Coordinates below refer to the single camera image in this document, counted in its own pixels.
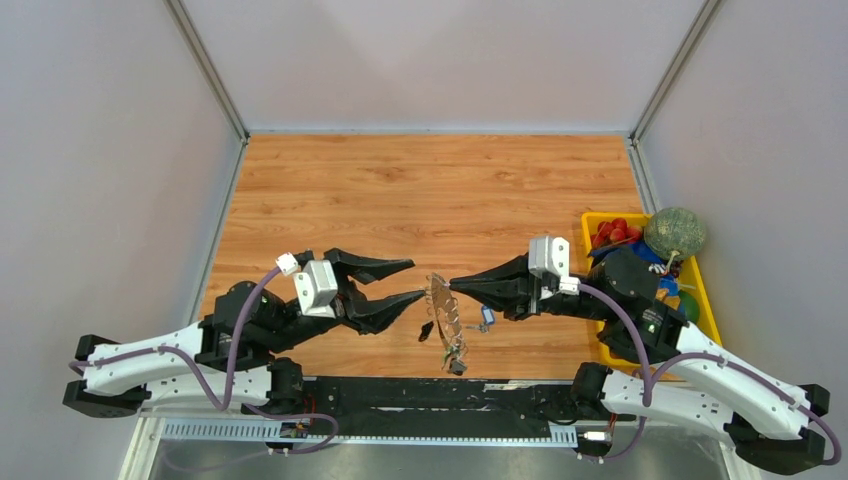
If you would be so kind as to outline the green key tag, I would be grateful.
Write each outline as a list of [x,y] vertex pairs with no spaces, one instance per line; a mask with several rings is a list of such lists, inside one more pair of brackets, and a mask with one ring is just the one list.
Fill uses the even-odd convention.
[[462,344],[449,343],[445,349],[444,362],[460,359],[463,355],[464,346]]

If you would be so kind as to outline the black white key tag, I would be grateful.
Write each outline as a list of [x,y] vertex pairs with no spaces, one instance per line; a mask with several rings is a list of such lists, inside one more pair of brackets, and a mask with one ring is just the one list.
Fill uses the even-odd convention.
[[450,357],[446,363],[446,371],[455,376],[463,376],[467,371],[467,365],[460,358]]

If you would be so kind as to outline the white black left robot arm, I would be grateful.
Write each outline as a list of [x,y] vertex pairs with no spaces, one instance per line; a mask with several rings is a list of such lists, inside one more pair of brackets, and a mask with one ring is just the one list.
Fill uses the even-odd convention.
[[212,313],[182,329],[131,343],[80,337],[69,364],[78,377],[62,403],[99,419],[203,400],[218,411],[308,413],[302,367],[284,352],[336,327],[360,335],[388,329],[424,291],[372,300],[359,288],[413,265],[338,248],[321,258],[285,253],[259,281],[234,284]]

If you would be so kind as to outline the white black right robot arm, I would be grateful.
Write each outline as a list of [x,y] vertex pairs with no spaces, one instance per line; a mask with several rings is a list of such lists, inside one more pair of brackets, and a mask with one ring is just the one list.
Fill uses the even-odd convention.
[[840,441],[825,422],[826,388],[783,382],[725,350],[657,298],[658,275],[629,248],[599,255],[584,275],[567,272],[563,261],[561,241],[546,238],[448,286],[513,321],[550,314],[601,322],[600,341],[639,375],[581,364],[569,392],[584,417],[605,411],[674,423],[778,475],[841,461]]

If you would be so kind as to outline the blue key tag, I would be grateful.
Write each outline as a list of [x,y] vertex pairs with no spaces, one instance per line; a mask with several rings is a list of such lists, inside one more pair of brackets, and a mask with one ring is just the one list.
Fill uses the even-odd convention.
[[496,323],[495,312],[490,307],[483,305],[481,307],[482,323],[481,329],[488,330]]

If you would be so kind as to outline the silver key on blue tag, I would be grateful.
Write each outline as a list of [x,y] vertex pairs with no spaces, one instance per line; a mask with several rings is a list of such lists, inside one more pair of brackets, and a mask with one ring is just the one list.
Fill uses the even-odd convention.
[[490,331],[490,327],[486,324],[478,324],[478,325],[468,325],[466,329],[479,331],[481,333],[488,333]]

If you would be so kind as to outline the red strawberries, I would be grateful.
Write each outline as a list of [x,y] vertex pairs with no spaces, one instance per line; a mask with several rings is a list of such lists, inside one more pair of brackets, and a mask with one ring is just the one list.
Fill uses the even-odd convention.
[[590,236],[590,245],[593,250],[630,245],[640,242],[642,237],[643,229],[641,226],[630,225],[626,219],[618,217],[611,221],[600,222],[596,232]]

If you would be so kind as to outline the blue chips bag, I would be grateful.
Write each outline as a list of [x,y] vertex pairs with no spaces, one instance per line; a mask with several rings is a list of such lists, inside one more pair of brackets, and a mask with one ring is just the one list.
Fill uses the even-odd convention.
[[669,263],[667,260],[662,259],[653,250],[651,250],[644,241],[593,248],[588,253],[588,257],[592,259],[592,265],[595,265],[605,255],[615,249],[630,250],[640,260],[646,262],[648,264],[648,270],[659,278],[656,298],[673,308],[680,308],[681,287],[678,282],[678,277],[682,271],[682,260],[675,258],[671,263]]

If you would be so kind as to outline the green melon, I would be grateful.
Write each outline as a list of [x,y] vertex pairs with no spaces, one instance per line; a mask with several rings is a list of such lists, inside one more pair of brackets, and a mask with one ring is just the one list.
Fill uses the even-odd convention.
[[661,259],[685,260],[702,250],[707,240],[707,227],[691,210],[669,207],[650,217],[643,230],[643,239]]

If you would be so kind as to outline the green lime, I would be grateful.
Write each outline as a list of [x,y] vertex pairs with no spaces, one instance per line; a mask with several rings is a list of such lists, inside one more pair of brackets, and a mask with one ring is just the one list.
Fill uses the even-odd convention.
[[700,321],[701,309],[695,297],[685,290],[678,292],[679,304],[677,311],[680,312],[687,321],[697,324]]

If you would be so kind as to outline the yellow plastic bin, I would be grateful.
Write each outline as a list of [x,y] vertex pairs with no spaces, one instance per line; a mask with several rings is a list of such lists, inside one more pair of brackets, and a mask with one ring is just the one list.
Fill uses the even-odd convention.
[[[622,213],[622,212],[585,212],[581,216],[582,240],[584,250],[589,253],[592,246],[591,237],[597,233],[598,225],[603,222],[612,222],[616,218],[623,218],[629,226],[644,227],[648,224],[651,214],[646,213]],[[722,345],[722,338],[717,327],[713,309],[707,295],[707,290],[701,276],[701,271],[695,256],[682,261],[680,274],[677,277],[678,285],[683,293],[689,294],[699,307],[699,319],[696,322],[698,328],[713,342]],[[610,349],[599,340],[595,342],[600,362],[604,365],[622,369],[633,370],[637,364],[611,353]]]

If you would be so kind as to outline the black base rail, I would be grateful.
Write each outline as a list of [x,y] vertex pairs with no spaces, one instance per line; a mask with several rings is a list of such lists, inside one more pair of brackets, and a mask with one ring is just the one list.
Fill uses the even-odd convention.
[[573,401],[570,383],[319,376],[257,401],[269,414],[331,416],[341,436],[541,439],[556,426],[607,422],[599,404]]

